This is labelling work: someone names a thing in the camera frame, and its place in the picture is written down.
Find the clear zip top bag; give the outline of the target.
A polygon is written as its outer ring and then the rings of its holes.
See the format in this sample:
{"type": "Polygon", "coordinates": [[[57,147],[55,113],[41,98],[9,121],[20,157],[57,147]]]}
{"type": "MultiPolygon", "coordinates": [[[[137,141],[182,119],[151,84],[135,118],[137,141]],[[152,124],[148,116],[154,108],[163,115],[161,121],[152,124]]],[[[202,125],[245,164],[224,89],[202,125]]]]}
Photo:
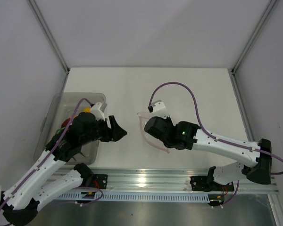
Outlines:
{"type": "Polygon", "coordinates": [[[139,118],[139,127],[141,131],[141,135],[143,137],[143,140],[149,144],[150,146],[159,149],[161,151],[164,151],[166,153],[170,153],[170,150],[163,145],[163,142],[152,137],[148,133],[145,132],[144,128],[146,126],[146,123],[150,120],[151,115],[148,112],[138,112],[137,116],[139,118]]]}

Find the orange papaya slice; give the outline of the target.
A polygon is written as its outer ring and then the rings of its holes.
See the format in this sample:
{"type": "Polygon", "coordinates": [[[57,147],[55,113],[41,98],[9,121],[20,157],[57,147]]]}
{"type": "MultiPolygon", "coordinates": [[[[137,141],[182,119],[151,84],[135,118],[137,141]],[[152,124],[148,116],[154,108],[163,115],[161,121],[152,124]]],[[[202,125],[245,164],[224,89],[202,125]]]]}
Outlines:
{"type": "Polygon", "coordinates": [[[74,117],[69,117],[66,120],[64,120],[63,123],[61,124],[61,128],[63,129],[67,125],[71,125],[75,117],[76,117],[76,115],[74,117]]]}

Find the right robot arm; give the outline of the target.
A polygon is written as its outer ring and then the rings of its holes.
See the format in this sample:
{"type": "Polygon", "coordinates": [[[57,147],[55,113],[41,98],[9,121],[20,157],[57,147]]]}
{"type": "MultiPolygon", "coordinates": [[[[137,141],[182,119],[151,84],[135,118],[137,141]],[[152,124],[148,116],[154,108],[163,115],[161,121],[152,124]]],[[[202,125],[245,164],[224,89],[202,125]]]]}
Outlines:
{"type": "Polygon", "coordinates": [[[211,190],[244,178],[262,185],[271,183],[270,140],[261,139],[257,143],[227,141],[225,137],[207,135],[197,124],[181,121],[174,125],[169,117],[157,116],[146,122],[144,131],[159,140],[161,147],[206,151],[234,160],[232,164],[209,169],[206,185],[211,190]]]}

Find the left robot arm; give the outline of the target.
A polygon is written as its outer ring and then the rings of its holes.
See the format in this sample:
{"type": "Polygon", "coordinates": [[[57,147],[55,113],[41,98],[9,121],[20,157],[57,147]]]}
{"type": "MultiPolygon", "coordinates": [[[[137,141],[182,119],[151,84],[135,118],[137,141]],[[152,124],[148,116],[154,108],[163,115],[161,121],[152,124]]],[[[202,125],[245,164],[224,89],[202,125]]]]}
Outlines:
{"type": "Polygon", "coordinates": [[[78,163],[62,178],[44,185],[48,178],[64,166],[82,146],[94,142],[117,142],[127,135],[113,115],[108,119],[82,112],[69,118],[67,125],[47,143],[36,163],[10,189],[1,193],[0,212],[8,224],[26,226],[49,202],[74,188],[100,191],[93,171],[78,163]]]}

